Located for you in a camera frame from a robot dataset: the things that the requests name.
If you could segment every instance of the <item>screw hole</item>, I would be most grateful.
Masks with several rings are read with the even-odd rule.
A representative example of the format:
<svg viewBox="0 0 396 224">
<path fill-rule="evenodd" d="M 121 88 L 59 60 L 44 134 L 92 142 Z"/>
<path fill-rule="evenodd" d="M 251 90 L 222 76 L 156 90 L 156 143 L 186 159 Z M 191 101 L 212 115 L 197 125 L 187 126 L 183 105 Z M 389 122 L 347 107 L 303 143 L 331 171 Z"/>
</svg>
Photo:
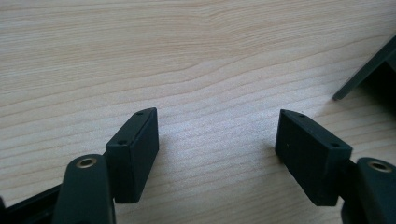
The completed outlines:
<svg viewBox="0 0 396 224">
<path fill-rule="evenodd" d="M 383 172 L 383 173 L 392 172 L 392 169 L 390 167 L 388 167 L 385 163 L 382 163 L 380 161 L 369 161 L 368 164 L 371 168 L 379 172 Z"/>
<path fill-rule="evenodd" d="M 96 158 L 86 158 L 86 159 L 82 159 L 80 160 L 76 166 L 78 168 L 84 169 L 84 168 L 88 168 L 93 166 L 94 164 L 96 164 L 97 160 Z"/>
<path fill-rule="evenodd" d="M 338 144 L 338 143 L 331 143 L 331 145 L 332 145 L 333 147 L 340 147 L 340 144 Z"/>
<path fill-rule="evenodd" d="M 127 141 L 126 141 L 126 140 L 120 140 L 120 141 L 118 141 L 117 143 L 118 143 L 119 145 L 121 145 L 121 146 L 125 146 L 126 143 L 127 143 Z"/>
</svg>

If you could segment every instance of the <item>wood grain surface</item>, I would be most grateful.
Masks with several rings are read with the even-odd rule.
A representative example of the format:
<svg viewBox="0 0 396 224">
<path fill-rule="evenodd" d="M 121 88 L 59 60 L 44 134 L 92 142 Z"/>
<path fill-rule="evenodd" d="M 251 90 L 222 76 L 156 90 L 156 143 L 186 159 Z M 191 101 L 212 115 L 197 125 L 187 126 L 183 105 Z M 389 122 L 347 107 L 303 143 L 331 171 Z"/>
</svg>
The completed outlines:
<svg viewBox="0 0 396 224">
<path fill-rule="evenodd" d="M 118 223 L 340 223 L 274 152 L 280 108 L 396 164 L 396 118 L 363 88 L 332 95 L 396 33 L 396 1 L 0 3 L 0 195 L 60 184 L 156 106 L 160 152 Z"/>
</svg>

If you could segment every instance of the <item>black plastic block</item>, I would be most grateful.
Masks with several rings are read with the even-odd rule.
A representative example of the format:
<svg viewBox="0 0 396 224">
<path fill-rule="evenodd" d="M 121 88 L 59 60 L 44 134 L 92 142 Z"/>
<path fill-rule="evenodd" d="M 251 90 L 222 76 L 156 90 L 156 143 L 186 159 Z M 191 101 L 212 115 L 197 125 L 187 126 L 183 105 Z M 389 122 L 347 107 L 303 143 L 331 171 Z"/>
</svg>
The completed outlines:
<svg viewBox="0 0 396 224">
<path fill-rule="evenodd" d="M 306 115 L 280 110 L 276 154 L 315 205 L 334 206 L 338 165 L 352 147 Z"/>
<path fill-rule="evenodd" d="M 116 203 L 140 200 L 159 150 L 157 109 L 134 113 L 106 144 L 106 161 Z"/>
</svg>

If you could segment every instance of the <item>light wood tabletop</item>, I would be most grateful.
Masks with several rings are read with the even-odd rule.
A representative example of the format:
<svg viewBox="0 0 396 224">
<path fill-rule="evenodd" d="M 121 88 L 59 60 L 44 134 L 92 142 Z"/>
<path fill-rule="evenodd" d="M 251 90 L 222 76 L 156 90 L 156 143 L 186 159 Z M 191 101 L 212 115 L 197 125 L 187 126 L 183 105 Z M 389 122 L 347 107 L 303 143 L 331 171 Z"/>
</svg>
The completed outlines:
<svg viewBox="0 0 396 224">
<path fill-rule="evenodd" d="M 157 107 L 160 151 L 118 223 L 340 223 L 277 158 L 279 109 L 396 164 L 396 118 L 332 95 L 396 33 L 396 0 L 0 3 L 0 195 L 62 182 L 74 158 Z"/>
</svg>

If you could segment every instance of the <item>black clamp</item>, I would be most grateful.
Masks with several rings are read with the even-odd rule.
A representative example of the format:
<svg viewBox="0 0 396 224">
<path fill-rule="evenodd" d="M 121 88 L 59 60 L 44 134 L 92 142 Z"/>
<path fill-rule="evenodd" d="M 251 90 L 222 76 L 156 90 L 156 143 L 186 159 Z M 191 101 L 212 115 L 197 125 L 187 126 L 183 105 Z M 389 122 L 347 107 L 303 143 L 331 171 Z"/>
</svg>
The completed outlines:
<svg viewBox="0 0 396 224">
<path fill-rule="evenodd" d="M 344 223 L 396 223 L 396 167 L 349 158 L 352 147 L 306 115 L 280 110 L 276 154 L 317 206 L 345 203 Z"/>
<path fill-rule="evenodd" d="M 157 109 L 139 111 L 106 144 L 102 155 L 78 157 L 62 185 L 5 208 L 1 223 L 116 223 L 116 203 L 140 200 L 159 150 Z"/>
</svg>

